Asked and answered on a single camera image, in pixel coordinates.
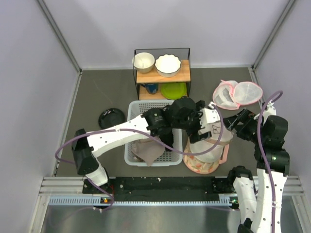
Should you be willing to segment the white mesh laundry bag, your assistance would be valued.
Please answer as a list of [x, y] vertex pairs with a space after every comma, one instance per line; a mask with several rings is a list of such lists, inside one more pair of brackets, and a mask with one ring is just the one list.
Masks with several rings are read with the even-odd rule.
[[[221, 123], [220, 122], [213, 123], [210, 125], [208, 129], [211, 130], [210, 138], [204, 139], [194, 144], [190, 144], [190, 152], [192, 154], [204, 152], [215, 145], [221, 132]], [[220, 142], [213, 148], [213, 150], [206, 152], [202, 155], [197, 155], [196, 158], [200, 162], [204, 163], [214, 163], [214, 162], [219, 162], [220, 164], [225, 163], [227, 161], [229, 144], [232, 141], [232, 139], [233, 133], [228, 131], [225, 127], [223, 127], [223, 134], [221, 136]]]

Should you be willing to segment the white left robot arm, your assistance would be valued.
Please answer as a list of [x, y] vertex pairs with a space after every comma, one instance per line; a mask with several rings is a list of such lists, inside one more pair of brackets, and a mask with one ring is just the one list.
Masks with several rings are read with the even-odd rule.
[[151, 108], [139, 116], [96, 132], [78, 130], [71, 151], [78, 175], [86, 176], [99, 192], [110, 188], [110, 180], [98, 157], [116, 147], [141, 139], [154, 139], [173, 151], [173, 130], [185, 130], [191, 143], [211, 137], [208, 126], [219, 120], [213, 105], [203, 100], [194, 102], [188, 97], [174, 100], [162, 108]]

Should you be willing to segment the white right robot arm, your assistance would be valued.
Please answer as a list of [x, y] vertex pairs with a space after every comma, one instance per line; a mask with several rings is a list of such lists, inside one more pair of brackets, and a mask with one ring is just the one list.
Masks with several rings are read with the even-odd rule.
[[247, 109], [224, 119], [229, 131], [255, 145], [258, 187], [250, 170], [237, 166], [230, 170], [227, 187], [239, 201], [240, 233], [281, 232], [282, 195], [289, 175], [290, 156], [283, 149], [288, 121], [265, 112], [262, 122]]

